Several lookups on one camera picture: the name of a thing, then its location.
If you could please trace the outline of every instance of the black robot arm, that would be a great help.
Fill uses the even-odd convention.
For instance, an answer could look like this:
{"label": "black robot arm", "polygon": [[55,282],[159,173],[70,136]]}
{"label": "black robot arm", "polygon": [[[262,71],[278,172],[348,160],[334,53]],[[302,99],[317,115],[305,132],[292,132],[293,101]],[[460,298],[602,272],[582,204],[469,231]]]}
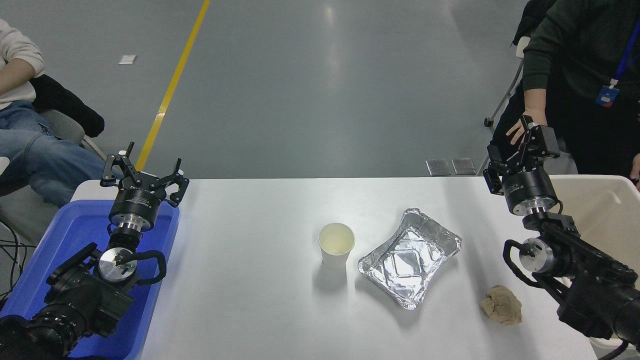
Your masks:
{"label": "black robot arm", "polygon": [[[51,285],[44,298],[47,305],[32,319],[15,315],[0,318],[0,359],[67,359],[83,337],[107,337],[115,332],[134,301],[128,294],[135,285],[154,284],[166,275],[162,252],[136,249],[142,232],[153,228],[162,201],[178,206],[189,179],[182,176],[180,159],[173,173],[163,178],[138,172],[129,161],[132,148],[130,143],[126,151],[108,156],[100,182],[119,187],[109,213],[107,249],[102,252],[89,243],[55,269],[47,279]],[[117,183],[113,167],[123,175]],[[177,184],[178,190],[167,199],[166,188],[172,184]],[[159,274],[140,279],[137,262],[152,258],[157,260]]]}
{"label": "black robot arm", "polygon": [[[526,229],[540,236],[523,243],[507,240],[503,258],[524,283],[542,288],[559,304],[560,321],[585,336],[609,339],[614,333],[640,350],[640,291],[634,288],[637,274],[580,238],[573,218],[550,212],[557,198],[543,162],[556,158],[553,130],[522,117],[526,125],[523,144],[509,159],[500,158],[491,145],[484,178],[491,193],[504,195],[509,211],[523,216]],[[528,278],[511,260],[519,251]],[[568,278],[570,286],[558,278]]]}

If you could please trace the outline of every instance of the white table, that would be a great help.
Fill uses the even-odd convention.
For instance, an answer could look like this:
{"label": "white table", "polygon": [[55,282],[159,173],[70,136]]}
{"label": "white table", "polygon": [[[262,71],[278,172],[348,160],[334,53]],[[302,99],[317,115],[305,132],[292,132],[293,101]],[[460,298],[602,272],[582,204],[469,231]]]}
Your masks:
{"label": "white table", "polygon": [[[114,196],[94,181],[74,200]],[[406,208],[463,239],[416,311],[356,268]],[[505,239],[537,234],[483,178],[193,180],[180,210],[142,359],[595,358],[551,296],[504,264]],[[356,236],[346,274],[321,266],[316,236],[331,222]],[[522,302],[523,323],[499,325],[481,311],[498,284]]]}

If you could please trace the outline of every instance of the white sleeve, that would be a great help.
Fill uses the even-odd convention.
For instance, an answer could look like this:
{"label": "white sleeve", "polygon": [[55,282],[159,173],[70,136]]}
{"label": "white sleeve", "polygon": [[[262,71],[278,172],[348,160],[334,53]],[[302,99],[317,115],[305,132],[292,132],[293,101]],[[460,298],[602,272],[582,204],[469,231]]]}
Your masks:
{"label": "white sleeve", "polygon": [[31,64],[36,70],[36,78],[44,73],[45,63],[38,46],[3,19],[0,19],[0,53],[7,63],[18,58]]}

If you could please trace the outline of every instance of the blue lanyard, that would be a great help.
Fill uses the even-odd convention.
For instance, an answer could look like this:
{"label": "blue lanyard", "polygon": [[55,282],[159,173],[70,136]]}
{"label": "blue lanyard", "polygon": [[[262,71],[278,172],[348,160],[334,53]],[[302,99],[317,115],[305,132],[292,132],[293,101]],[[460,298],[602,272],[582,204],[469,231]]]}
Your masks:
{"label": "blue lanyard", "polygon": [[636,43],[636,39],[638,38],[638,33],[640,33],[640,18],[638,18],[636,28],[634,29],[633,34],[631,34],[629,42],[627,42],[627,48],[625,49],[625,53],[622,55],[622,59],[620,60],[620,64],[618,65],[618,69],[616,70],[616,76],[611,79],[612,84],[613,81],[617,83],[618,80],[620,80],[620,78],[622,77],[622,74],[631,66],[631,64],[633,64],[638,59],[638,56],[636,56],[631,59],[630,63],[627,63],[627,59],[629,59],[629,55],[631,55],[631,49],[633,48],[634,44]]}

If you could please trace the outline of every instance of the jeans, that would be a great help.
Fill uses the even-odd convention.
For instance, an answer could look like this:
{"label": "jeans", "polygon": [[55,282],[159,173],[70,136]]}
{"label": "jeans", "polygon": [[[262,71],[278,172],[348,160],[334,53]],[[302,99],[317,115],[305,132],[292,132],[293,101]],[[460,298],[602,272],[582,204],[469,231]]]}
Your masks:
{"label": "jeans", "polygon": [[47,119],[28,101],[0,110],[0,156],[10,163],[0,186],[18,179],[29,182],[45,201],[61,207],[85,180],[100,179],[104,162],[68,140],[56,138]]}

